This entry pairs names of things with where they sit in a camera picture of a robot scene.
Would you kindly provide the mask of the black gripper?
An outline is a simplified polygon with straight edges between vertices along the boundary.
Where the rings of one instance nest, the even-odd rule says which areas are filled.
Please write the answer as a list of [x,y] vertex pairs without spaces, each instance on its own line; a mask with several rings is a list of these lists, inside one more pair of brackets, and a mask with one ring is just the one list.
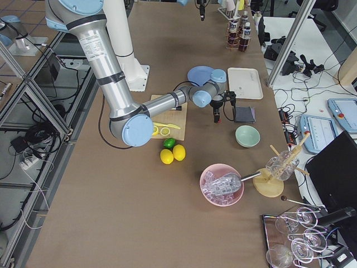
[[207,5],[207,0],[196,0],[195,1],[195,6],[196,8],[199,9],[200,12],[200,19],[201,21],[204,21],[205,19],[205,7]]
[[210,106],[213,108],[214,123],[217,123],[218,120],[220,120],[219,109],[223,106],[223,104],[224,104],[224,97],[222,95],[214,96],[210,102]]

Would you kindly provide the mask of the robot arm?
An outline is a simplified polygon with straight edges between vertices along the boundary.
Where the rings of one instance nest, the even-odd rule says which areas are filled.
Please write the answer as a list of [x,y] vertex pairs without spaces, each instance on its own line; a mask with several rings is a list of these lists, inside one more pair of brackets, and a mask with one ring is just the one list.
[[104,1],[46,1],[49,28],[76,36],[110,106],[112,135],[132,147],[146,144],[152,137],[153,116],[188,101],[207,106],[225,90],[226,72],[215,69],[202,86],[183,86],[143,104],[133,100],[119,65],[106,25]]
[[[177,0],[177,3],[179,3],[182,6],[185,6],[188,4],[189,0]],[[205,8],[208,5],[209,1],[207,0],[194,0],[193,1],[195,7],[199,10],[199,15],[201,21],[205,20]]]

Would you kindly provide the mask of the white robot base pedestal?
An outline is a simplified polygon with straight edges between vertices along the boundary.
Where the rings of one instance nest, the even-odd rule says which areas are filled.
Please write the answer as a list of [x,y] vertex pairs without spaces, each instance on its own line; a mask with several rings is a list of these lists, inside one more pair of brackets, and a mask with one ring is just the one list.
[[103,11],[107,17],[109,38],[115,56],[124,72],[129,90],[144,92],[148,80],[149,66],[141,65],[134,55],[124,2],[105,0]]

